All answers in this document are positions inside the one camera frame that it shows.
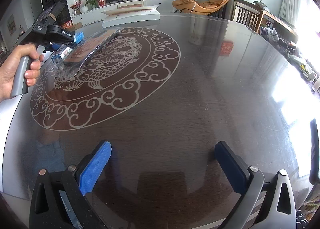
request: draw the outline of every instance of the flower vase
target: flower vase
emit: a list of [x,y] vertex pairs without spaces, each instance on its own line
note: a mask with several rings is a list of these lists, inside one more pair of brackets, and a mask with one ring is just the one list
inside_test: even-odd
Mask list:
[[81,9],[80,9],[80,12],[81,13],[85,13],[88,11],[88,7],[87,6],[83,6]]

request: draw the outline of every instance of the white cabinet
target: white cabinet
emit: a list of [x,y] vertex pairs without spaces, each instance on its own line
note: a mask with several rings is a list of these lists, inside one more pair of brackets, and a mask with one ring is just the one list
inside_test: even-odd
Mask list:
[[134,5],[134,4],[142,4],[143,6],[159,5],[159,7],[157,8],[157,11],[174,11],[172,6],[173,1],[174,0],[134,0],[134,1],[120,2],[120,3],[106,5],[101,8],[92,9],[90,11],[87,11],[85,13],[82,13],[78,16],[73,17],[71,20],[72,20],[72,24],[77,24],[81,22],[82,25],[84,26],[92,22],[104,20],[107,16],[104,13],[102,13],[103,11],[115,10],[122,6]]
[[94,21],[104,20],[107,17],[104,13],[102,13],[103,11],[110,11],[115,9],[117,9],[116,4],[111,4],[109,6],[104,6],[102,8],[93,9],[92,13],[93,13]]
[[174,0],[146,0],[146,6],[159,5],[157,11],[173,11]]
[[94,17],[92,11],[88,11],[86,13],[81,13],[80,15],[72,18],[72,24],[76,24],[81,22],[82,25],[89,24],[91,22],[94,22]]

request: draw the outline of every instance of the glass tabletop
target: glass tabletop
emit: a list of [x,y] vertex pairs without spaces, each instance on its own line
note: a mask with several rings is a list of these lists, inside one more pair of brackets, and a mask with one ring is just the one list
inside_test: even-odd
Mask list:
[[214,227],[239,198],[214,158],[223,140],[263,172],[286,169],[300,206],[319,102],[297,70],[223,19],[171,13],[123,27],[72,80],[42,66],[11,122],[4,192],[29,199],[41,168],[64,170],[107,140],[111,158],[86,195],[106,225]]

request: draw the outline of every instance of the red sign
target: red sign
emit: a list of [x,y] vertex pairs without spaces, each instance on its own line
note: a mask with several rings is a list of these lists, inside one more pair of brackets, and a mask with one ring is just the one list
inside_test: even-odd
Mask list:
[[223,41],[221,44],[219,56],[229,56],[232,49],[233,49],[232,41]]

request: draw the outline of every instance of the person's arm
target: person's arm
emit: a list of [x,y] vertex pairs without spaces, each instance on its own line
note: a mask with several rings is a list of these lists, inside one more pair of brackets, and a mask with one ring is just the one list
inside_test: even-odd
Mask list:
[[41,62],[44,60],[44,55],[38,55],[37,49],[33,44],[16,46],[0,67],[0,102],[5,99],[10,99],[13,78],[17,71],[20,58],[26,55],[29,55],[33,59],[39,59],[39,61],[31,63],[30,70],[26,71],[24,75],[29,87],[35,85],[36,79],[40,75],[40,67]]

